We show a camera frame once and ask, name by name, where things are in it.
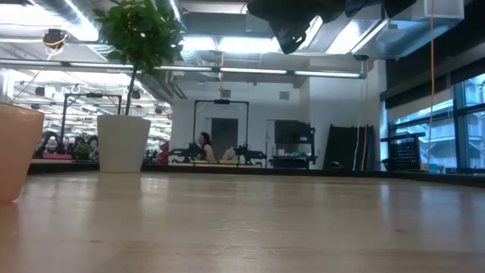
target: window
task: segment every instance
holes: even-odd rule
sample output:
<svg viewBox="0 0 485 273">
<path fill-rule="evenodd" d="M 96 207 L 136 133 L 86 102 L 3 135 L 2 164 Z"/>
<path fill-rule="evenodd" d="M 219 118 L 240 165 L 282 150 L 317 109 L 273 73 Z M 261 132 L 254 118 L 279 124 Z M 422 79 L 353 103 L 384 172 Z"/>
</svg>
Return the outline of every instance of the window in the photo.
<svg viewBox="0 0 485 273">
<path fill-rule="evenodd" d="M 447 113 L 447 112 L 451 113 L 452 111 L 453 111 L 452 99 L 449 99 L 445 102 L 438 103 L 433 107 L 433 115 Z M 394 121 L 394 124 L 402 124 L 408 121 L 415 121 L 420 118 L 428 118 L 430 117 L 430 113 L 431 113 L 431 107 L 417 111 L 405 117 L 398 118 Z"/>
<path fill-rule="evenodd" d="M 466 80 L 464 83 L 466 106 L 485 103 L 485 74 Z"/>
<path fill-rule="evenodd" d="M 421 163 L 427 162 L 427 154 L 429 149 L 429 132 L 429 122 L 396 129 L 397 135 L 407 133 L 426 134 L 426 136 L 422 136 L 419 138 Z M 431 129 L 430 163 L 444 165 L 445 167 L 450 168 L 456 168 L 455 124 L 452 118 L 441 121 L 433 121 L 433 128 Z"/>
<path fill-rule="evenodd" d="M 470 168 L 485 168 L 485 111 L 467 115 Z"/>
<path fill-rule="evenodd" d="M 421 163 L 427 162 L 429 153 L 430 163 L 456 168 L 458 173 L 485 173 L 485 74 L 447 90 L 450 93 L 443 90 L 435 96 L 440 103 L 433 107 L 430 142 L 431 109 L 425 108 L 429 98 L 417 99 L 390 111 L 394 119 L 389 124 L 390 135 L 425 133 L 426 136 L 419 138 Z"/>
</svg>

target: black frame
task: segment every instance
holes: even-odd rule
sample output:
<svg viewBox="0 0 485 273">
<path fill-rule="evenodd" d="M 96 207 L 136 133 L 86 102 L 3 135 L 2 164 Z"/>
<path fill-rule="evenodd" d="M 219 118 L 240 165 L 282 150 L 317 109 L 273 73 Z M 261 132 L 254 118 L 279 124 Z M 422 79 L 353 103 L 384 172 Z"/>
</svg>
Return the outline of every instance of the black frame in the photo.
<svg viewBox="0 0 485 273">
<path fill-rule="evenodd" d="M 192 127 L 192 141 L 196 139 L 197 104 L 199 102 L 212 102 L 214 104 L 219 104 L 219 105 L 229 105 L 231 103 L 239 103 L 239 104 L 246 105 L 246 144 L 248 143 L 249 102 L 230 101 L 228 99 L 215 99 L 215 100 L 197 99 L 194 101 L 194 121 L 193 121 L 193 127 Z"/>
<path fill-rule="evenodd" d="M 485 168 L 471 168 L 468 154 L 468 126 L 467 115 L 479 111 L 485 111 L 485 103 L 473 106 L 466 106 L 465 82 L 448 85 L 453 92 L 453 109 L 451 113 L 439 113 L 433 115 L 433 121 L 441 121 L 452 118 L 455 125 L 455 151 L 456 151 L 456 172 L 459 174 L 485 174 Z M 430 117 L 419 118 L 401 124 L 388 124 L 388 137 L 396 135 L 399 128 L 410 127 L 419 124 L 426 124 Z"/>
<path fill-rule="evenodd" d="M 69 97 L 71 96 L 76 96 L 77 98 L 71 102 L 71 103 L 68 103 L 67 99 L 69 99 Z M 79 98 L 79 97 L 82 97 L 82 96 L 85 96 L 86 98 L 97 98 L 97 99 L 100 99 L 102 97 L 115 97 L 115 98 L 118 98 L 118 114 L 120 115 L 121 114 L 121 100 L 122 100 L 122 96 L 121 95 L 104 95 L 104 94 L 101 94 L 101 93 L 87 93 L 87 94 L 73 94 L 73 93 L 68 93 L 68 94 L 65 94 L 64 95 L 64 109 L 62 110 L 62 125 L 61 125 L 61 135 L 60 135 L 60 138 L 61 138 L 61 141 L 62 143 L 64 143 L 64 131 L 65 131 L 65 127 L 66 127 L 66 114 L 67 114 L 67 108 L 69 106 L 71 106 L 73 103 L 76 103 L 76 100 Z"/>
</svg>

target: doorway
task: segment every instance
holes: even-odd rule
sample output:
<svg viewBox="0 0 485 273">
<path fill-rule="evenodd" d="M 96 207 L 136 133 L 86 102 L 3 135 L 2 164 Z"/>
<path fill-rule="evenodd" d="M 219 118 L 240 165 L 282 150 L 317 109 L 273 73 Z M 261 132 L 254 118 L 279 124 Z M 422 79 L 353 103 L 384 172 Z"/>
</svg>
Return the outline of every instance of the doorway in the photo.
<svg viewBox="0 0 485 273">
<path fill-rule="evenodd" d="M 237 118 L 212 118 L 211 141 L 217 160 L 221 159 L 227 149 L 237 147 L 239 120 Z"/>
</svg>

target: woman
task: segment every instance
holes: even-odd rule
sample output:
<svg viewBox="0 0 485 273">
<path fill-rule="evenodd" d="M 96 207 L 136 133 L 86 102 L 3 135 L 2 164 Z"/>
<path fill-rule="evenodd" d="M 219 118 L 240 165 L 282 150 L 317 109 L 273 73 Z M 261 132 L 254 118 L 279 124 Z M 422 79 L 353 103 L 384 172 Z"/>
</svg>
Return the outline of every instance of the woman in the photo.
<svg viewBox="0 0 485 273">
<path fill-rule="evenodd" d="M 214 150 L 212 149 L 211 137 L 208 133 L 200 133 L 199 144 L 202 147 L 202 151 L 204 151 L 203 159 L 208 162 L 216 162 L 214 157 Z"/>
</svg>

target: floor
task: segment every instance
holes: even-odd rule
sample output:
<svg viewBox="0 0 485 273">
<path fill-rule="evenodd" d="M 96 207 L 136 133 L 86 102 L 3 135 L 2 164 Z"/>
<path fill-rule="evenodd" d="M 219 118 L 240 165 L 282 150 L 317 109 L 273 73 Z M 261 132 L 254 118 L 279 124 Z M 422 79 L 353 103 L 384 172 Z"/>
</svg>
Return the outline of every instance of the floor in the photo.
<svg viewBox="0 0 485 273">
<path fill-rule="evenodd" d="M 485 272 L 485 191 L 406 180 L 28 177 L 0 272 Z"/>
</svg>

